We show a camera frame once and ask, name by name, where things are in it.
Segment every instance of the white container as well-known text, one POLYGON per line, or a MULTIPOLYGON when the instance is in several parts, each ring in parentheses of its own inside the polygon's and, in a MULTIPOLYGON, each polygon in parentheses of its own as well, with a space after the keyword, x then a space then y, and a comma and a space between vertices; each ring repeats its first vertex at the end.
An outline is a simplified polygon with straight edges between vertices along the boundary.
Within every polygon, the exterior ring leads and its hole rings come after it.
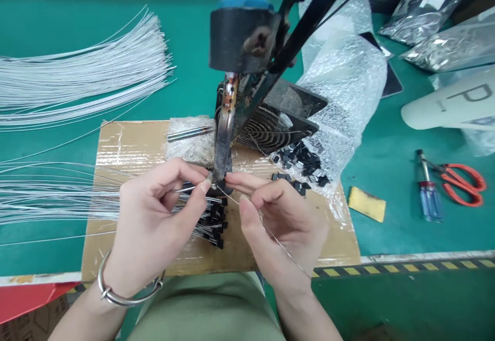
POLYGON ((416 99, 403 106, 401 114, 416 130, 454 127, 495 131, 494 125, 470 123, 495 116, 495 68, 416 99))

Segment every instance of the hand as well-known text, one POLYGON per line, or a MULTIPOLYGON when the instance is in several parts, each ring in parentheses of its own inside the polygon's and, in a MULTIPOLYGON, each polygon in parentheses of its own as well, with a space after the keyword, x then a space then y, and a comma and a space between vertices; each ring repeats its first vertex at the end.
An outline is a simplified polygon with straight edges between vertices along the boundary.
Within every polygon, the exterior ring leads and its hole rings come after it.
POLYGON ((311 291, 310 277, 328 234, 328 221, 312 216, 304 198, 286 180, 227 173, 225 181, 227 187, 250 196, 241 196, 240 200, 242 233, 268 283, 285 296, 311 291), (305 272, 288 257, 270 231, 305 272))
POLYGON ((174 158, 121 186, 117 233, 103 272, 117 295, 135 295, 177 258, 206 209, 207 176, 206 169, 174 158), (182 211, 172 215, 179 198, 173 190, 184 180, 196 188, 182 211))

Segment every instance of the finger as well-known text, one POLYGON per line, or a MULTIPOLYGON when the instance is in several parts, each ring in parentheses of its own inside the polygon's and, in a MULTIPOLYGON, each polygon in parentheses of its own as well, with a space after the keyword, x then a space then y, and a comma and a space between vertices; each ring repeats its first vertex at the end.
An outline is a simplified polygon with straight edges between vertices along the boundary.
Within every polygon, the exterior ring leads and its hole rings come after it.
POLYGON ((262 179, 260 177, 247 174, 247 173, 227 173, 225 176, 225 182, 232 185, 232 188, 244 188, 245 190, 254 191, 263 185, 271 182, 268 179, 262 179))
POLYGON ((170 191, 165 193, 165 195, 162 198, 162 204, 165 206, 165 208, 170 212, 175 204, 177 203, 180 193, 175 193, 174 191, 178 191, 182 188, 182 184, 184 183, 183 180, 178 179, 171 187, 170 191))
POLYGON ((251 195, 251 202, 261 209, 267 202, 279 202, 285 209, 304 205, 304 199, 285 179, 277 179, 256 189, 251 195))
POLYGON ((232 188, 238 192, 241 192, 242 194, 246 194, 247 196, 251 196, 251 194, 254 192, 254 190, 252 190, 251 188, 239 186, 235 184, 225 183, 225 186, 232 188))
POLYGON ((192 164, 192 163, 188 163, 188 165, 191 166, 192 169, 198 171, 205 178, 208 177, 208 175, 210 174, 210 171, 208 171, 204 167, 201 167, 201 166, 198 166, 198 165, 195 165, 195 164, 192 164))
POLYGON ((268 232, 259 217, 258 210, 245 195, 241 195, 239 212, 242 234, 244 234, 247 243, 249 243, 258 265, 262 261, 266 261, 263 258, 274 258, 274 255, 278 254, 278 247, 268 236, 268 232))
POLYGON ((210 189, 210 181, 199 183, 192 191, 186 205, 173 219, 175 220, 178 237, 184 241, 189 239, 201 214, 206 209, 206 193, 210 189))
POLYGON ((153 167, 138 178, 145 192, 161 198, 171 189, 177 179, 188 180, 196 185, 205 180, 206 176, 208 176, 206 169, 193 166, 181 158, 172 158, 170 161, 153 167))

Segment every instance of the bundle of white wires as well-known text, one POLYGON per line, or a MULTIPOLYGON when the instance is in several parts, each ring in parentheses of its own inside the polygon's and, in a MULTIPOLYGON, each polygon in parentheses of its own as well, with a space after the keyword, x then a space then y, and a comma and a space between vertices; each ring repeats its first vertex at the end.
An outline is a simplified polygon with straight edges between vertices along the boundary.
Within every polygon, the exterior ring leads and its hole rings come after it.
POLYGON ((174 67, 166 50, 160 20, 145 7, 97 45, 40 57, 0 57, 0 132, 61 126, 142 100, 168 84, 174 67), (80 99, 85 100, 71 104, 80 99))
POLYGON ((93 168, 70 162, 0 166, 0 226, 46 220, 117 220, 121 183, 100 176, 93 180, 93 168))

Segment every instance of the scissors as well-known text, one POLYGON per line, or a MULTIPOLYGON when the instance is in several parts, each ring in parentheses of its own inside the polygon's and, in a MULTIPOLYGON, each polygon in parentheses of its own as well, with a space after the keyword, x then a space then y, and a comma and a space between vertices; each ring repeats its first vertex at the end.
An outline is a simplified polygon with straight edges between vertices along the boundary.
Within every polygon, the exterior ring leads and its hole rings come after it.
POLYGON ((447 192, 448 196, 451 197, 454 201, 463 206, 467 207, 479 207, 483 205, 483 197, 480 192, 486 190, 486 181, 483 176, 473 169, 472 167, 459 164, 459 163, 447 163, 444 165, 436 165, 427 161, 428 164, 432 167, 432 169, 440 174, 440 177, 446 181, 442 184, 443 188, 447 192), (462 176, 460 176, 454 169, 461 169, 466 174, 468 174, 473 183, 466 181, 462 176), (465 191, 470 195, 471 200, 466 201, 459 197, 452 186, 456 186, 457 188, 465 191))

